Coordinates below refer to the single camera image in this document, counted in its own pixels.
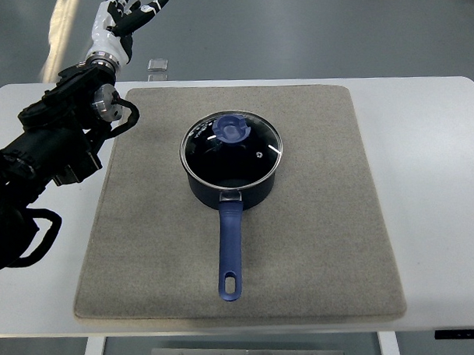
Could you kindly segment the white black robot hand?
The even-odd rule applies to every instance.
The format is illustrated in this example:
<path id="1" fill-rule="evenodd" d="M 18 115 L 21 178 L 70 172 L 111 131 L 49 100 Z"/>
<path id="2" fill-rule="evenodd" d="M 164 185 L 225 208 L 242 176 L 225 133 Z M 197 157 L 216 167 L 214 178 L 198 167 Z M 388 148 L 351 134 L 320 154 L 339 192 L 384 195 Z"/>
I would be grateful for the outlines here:
<path id="1" fill-rule="evenodd" d="M 107 64 L 114 71 L 127 65 L 132 58 L 132 35 L 151 21 L 169 0 L 153 0 L 142 4 L 139 0 L 103 1 L 93 22 L 92 46 L 87 62 Z"/>

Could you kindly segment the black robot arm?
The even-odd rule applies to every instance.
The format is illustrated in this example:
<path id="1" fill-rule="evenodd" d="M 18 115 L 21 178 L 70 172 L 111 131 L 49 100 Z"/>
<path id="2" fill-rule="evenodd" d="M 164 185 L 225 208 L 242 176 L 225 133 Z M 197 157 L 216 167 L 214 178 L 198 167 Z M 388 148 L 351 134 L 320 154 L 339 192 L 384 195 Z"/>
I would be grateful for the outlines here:
<path id="1" fill-rule="evenodd" d="M 136 125 L 138 108 L 114 88 L 118 70 L 113 55 L 94 51 L 19 113 L 23 134 L 0 150 L 0 270 L 31 266 L 51 249 L 61 217 L 29 207 L 47 184 L 82 182 L 102 167 L 104 142 Z"/>

